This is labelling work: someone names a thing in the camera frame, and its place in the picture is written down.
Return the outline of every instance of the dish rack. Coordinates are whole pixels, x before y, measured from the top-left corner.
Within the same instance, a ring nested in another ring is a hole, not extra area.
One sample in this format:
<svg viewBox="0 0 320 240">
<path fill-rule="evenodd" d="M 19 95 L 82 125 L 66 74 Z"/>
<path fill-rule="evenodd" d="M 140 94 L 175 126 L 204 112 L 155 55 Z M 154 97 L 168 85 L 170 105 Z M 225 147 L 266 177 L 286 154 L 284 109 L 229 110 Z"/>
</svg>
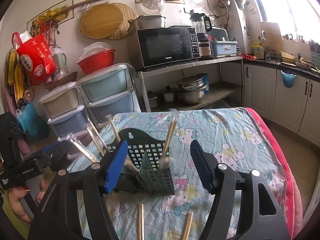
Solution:
<svg viewBox="0 0 320 240">
<path fill-rule="evenodd" d="M 119 136 L 128 142 L 128 155 L 139 172 L 134 172 L 124 165 L 115 190 L 174 195 L 172 179 L 172 175 L 175 174 L 174 165 L 171 164 L 168 169 L 158 169 L 164 141 L 154 139 L 135 128 L 123 129 L 119 131 Z M 118 142 L 115 139 L 108 146 L 109 150 L 116 149 L 117 145 Z M 166 156 L 172 157 L 170 147 Z"/>
</svg>

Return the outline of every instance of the red plastic bowl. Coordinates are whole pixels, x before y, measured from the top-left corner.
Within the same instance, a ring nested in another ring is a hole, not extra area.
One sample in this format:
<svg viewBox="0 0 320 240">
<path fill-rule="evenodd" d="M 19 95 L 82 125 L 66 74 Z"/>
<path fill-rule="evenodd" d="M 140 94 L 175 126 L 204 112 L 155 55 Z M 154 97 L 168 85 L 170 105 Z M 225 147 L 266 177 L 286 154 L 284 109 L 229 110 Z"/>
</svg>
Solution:
<svg viewBox="0 0 320 240">
<path fill-rule="evenodd" d="M 84 74 L 89 75 L 92 72 L 113 65 L 115 61 L 115 51 L 115 49 L 111 49 L 99 52 L 79 61 L 78 65 L 80 66 Z"/>
</svg>

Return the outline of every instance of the metal screw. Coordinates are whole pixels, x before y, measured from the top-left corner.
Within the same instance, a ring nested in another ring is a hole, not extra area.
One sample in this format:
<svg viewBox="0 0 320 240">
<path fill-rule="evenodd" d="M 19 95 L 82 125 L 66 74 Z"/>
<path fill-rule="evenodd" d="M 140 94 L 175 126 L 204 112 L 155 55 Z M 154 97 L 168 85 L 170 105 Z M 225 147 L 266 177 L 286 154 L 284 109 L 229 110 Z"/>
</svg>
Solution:
<svg viewBox="0 0 320 240">
<path fill-rule="evenodd" d="M 99 163 L 94 163 L 91 165 L 91 168 L 94 169 L 94 170 L 97 170 L 100 168 L 100 164 Z"/>
<path fill-rule="evenodd" d="M 220 170 L 226 170 L 226 169 L 227 169 L 227 165 L 225 165 L 224 163 L 220 163 L 220 164 L 218 165 L 218 168 L 219 168 Z"/>
<path fill-rule="evenodd" d="M 59 176 L 63 176 L 63 175 L 65 175 L 67 172 L 66 172 L 66 170 L 60 170 L 59 172 L 58 172 L 58 175 Z"/>
<path fill-rule="evenodd" d="M 260 176 L 260 171 L 253 170 L 253 171 L 251 171 L 251 173 L 253 176 L 256 176 L 256 177 Z"/>
</svg>

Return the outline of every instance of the hand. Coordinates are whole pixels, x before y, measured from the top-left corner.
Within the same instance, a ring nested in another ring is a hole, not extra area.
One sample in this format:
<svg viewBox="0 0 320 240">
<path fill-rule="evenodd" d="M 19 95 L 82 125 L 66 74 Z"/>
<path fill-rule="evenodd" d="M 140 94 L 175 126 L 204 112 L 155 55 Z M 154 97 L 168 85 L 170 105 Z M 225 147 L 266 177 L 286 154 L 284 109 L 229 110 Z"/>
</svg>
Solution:
<svg viewBox="0 0 320 240">
<path fill-rule="evenodd" d="M 40 201 L 42 200 L 44 193 L 46 191 L 46 189 L 48 188 L 47 183 L 44 180 L 40 181 L 40 189 L 41 192 L 39 192 L 39 194 L 37 195 L 37 201 L 38 203 L 40 203 Z M 12 211 L 22 220 L 24 220 L 25 222 L 29 222 L 31 223 L 31 219 L 30 217 L 26 214 L 25 210 L 23 209 L 19 199 L 20 198 L 24 198 L 26 194 L 28 194 L 30 191 L 30 188 L 28 187 L 14 187 L 11 189 L 11 191 L 9 192 L 9 204 L 10 207 L 12 208 Z"/>
</svg>

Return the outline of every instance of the window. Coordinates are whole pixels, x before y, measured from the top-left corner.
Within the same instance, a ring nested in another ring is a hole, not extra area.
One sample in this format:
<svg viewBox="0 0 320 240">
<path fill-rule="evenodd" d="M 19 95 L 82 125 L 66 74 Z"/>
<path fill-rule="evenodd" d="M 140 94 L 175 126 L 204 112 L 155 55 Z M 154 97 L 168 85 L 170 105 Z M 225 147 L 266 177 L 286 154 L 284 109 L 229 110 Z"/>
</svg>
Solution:
<svg viewBox="0 0 320 240">
<path fill-rule="evenodd" d="M 319 15 L 308 0 L 257 0 L 264 22 L 277 22 L 282 35 L 320 42 Z"/>
</svg>

